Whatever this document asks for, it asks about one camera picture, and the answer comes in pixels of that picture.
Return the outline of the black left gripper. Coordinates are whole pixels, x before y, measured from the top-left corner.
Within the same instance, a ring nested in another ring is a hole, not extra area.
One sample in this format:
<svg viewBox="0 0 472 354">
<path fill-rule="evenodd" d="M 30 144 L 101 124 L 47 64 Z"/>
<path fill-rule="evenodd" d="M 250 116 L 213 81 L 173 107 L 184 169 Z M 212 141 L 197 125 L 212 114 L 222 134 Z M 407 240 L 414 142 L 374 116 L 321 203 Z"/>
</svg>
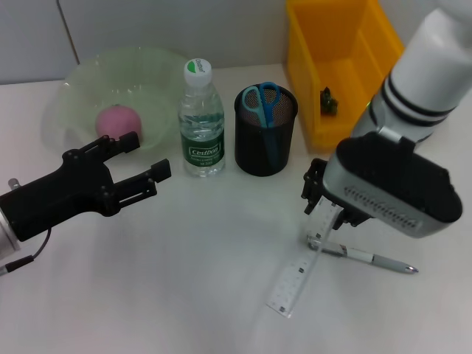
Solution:
<svg viewBox="0 0 472 354">
<path fill-rule="evenodd" d="M 171 177 L 168 159 L 139 175 L 114 184 L 104 162 L 140 148 L 137 132 L 118 139 L 109 135 L 63 154 L 53 173 L 1 196 L 1 211 L 19 241 L 24 242 L 84 212 L 105 217 L 157 195 L 156 185 Z"/>
</svg>

